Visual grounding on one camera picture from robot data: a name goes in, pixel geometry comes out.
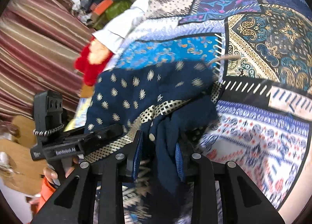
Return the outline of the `person left hand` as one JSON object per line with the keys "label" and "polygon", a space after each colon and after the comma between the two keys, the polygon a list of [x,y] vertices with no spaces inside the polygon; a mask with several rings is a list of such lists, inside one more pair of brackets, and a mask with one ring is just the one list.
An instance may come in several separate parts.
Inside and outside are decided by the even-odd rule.
{"label": "person left hand", "polygon": [[[78,157],[72,157],[64,158],[61,160],[61,167],[64,171],[65,178],[67,178],[76,168],[76,166],[79,164],[79,158]],[[60,186],[61,182],[58,178],[58,172],[54,168],[54,166],[48,164],[47,167],[43,169],[43,175],[47,179],[47,181],[54,187]]]}

